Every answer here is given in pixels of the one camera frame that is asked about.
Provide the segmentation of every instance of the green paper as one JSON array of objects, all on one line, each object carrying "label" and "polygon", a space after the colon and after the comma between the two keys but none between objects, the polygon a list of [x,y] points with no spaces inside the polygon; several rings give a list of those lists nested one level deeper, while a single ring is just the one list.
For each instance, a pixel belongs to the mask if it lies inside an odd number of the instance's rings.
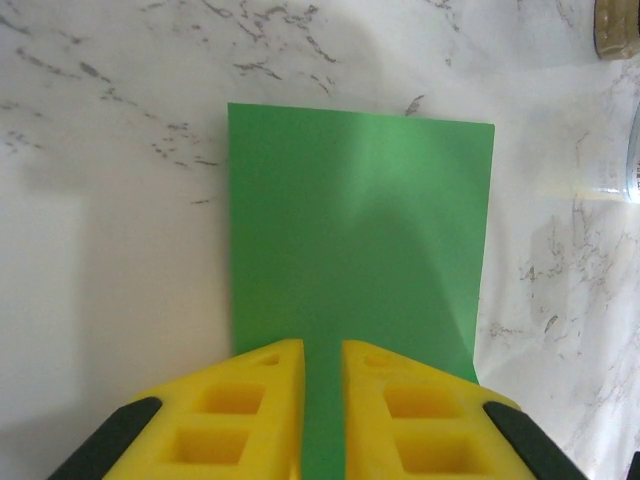
[{"label": "green paper", "polygon": [[234,349],[304,340],[304,480],[344,478],[342,340],[476,381],[493,134],[229,105]]}]

